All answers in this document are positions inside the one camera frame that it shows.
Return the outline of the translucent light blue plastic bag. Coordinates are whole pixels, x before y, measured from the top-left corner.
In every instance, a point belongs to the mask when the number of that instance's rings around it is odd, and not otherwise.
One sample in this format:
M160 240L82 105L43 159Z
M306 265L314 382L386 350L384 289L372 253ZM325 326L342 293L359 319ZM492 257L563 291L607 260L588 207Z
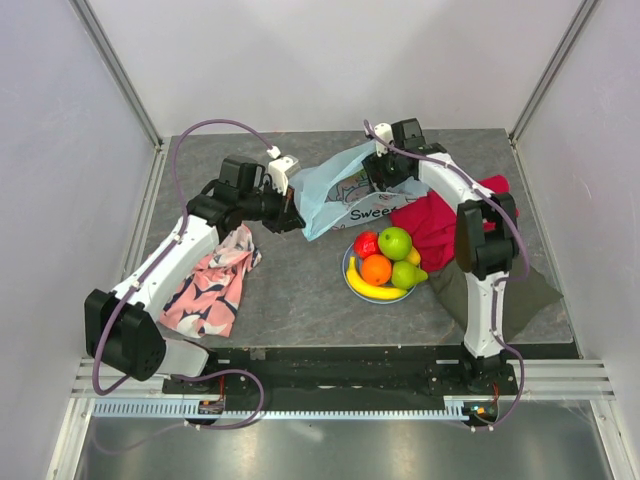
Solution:
M375 153L374 143L369 141L292 177L294 204L304 221L302 233L306 240L376 220L429 192L428 185L414 178L395 187L375 187L363 166L365 158Z

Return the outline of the green fake lime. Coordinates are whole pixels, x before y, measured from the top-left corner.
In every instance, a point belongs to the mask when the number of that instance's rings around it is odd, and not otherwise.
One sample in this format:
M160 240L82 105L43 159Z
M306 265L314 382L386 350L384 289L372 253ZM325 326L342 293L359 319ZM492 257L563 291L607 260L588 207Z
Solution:
M378 235L380 252L393 261L404 260L413 247L410 234L400 227L388 227Z

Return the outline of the red fake apple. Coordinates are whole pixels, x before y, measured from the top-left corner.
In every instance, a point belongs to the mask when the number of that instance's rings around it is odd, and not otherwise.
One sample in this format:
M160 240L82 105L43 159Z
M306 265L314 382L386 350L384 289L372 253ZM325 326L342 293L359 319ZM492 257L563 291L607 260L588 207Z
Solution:
M364 231L359 234L354 240L353 251L362 260L371 255L380 254L378 233L374 231Z

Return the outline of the yellow fake mango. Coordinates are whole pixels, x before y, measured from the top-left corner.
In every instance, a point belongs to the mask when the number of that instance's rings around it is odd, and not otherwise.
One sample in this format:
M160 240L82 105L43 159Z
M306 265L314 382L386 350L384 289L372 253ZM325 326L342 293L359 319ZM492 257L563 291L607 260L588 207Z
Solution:
M414 266L419 266L421 264L421 256L415 247L411 248L410 252L404 258L404 260Z

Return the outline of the fake orange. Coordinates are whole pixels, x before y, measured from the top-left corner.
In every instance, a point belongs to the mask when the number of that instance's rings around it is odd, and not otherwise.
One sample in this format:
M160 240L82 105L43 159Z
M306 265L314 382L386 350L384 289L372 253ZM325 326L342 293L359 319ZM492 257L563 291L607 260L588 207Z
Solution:
M392 263L387 257L372 254L361 262L360 275L366 283L381 286L390 281L392 270Z

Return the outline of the green fake pear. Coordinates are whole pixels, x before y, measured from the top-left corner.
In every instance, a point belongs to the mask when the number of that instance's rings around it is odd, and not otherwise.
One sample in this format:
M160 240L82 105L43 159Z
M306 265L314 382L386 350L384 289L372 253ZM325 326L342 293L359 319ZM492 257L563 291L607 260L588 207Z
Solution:
M426 271L408 261L397 261L393 264L390 281L395 288L411 290L427 279Z

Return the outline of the yellow fake banana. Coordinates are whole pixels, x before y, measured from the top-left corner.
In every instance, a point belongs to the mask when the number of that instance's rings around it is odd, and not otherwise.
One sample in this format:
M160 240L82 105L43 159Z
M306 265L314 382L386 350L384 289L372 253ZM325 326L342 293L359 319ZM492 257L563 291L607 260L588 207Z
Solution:
M372 303L392 303L406 297L410 290L398 289L393 286L373 286L361 277L355 257L350 256L344 277L350 289L359 297Z

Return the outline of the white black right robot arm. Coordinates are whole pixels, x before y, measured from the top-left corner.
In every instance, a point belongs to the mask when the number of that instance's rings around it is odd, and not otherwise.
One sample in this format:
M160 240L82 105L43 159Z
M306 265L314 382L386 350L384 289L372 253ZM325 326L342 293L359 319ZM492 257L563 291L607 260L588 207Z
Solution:
M456 215L454 257L465 274L467 326L458 381L477 394L506 368L503 303L513 261L524 251L515 200L474 180L441 146L425 142L417 119L376 126L364 122L376 152L363 165L380 189L413 178Z

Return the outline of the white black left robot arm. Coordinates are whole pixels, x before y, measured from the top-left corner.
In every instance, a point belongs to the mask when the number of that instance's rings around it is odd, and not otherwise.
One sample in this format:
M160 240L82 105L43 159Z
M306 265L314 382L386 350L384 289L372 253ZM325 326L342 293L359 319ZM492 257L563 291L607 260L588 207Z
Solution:
M183 374L198 393L215 389L220 371L208 362L205 348L167 341L156 323L196 264L243 222L259 221L274 233L303 227L290 184L299 170L292 156L266 166L241 156L225 158L218 177L188 201L187 216L147 260L111 290L95 289L86 298L86 351L94 364L137 381Z

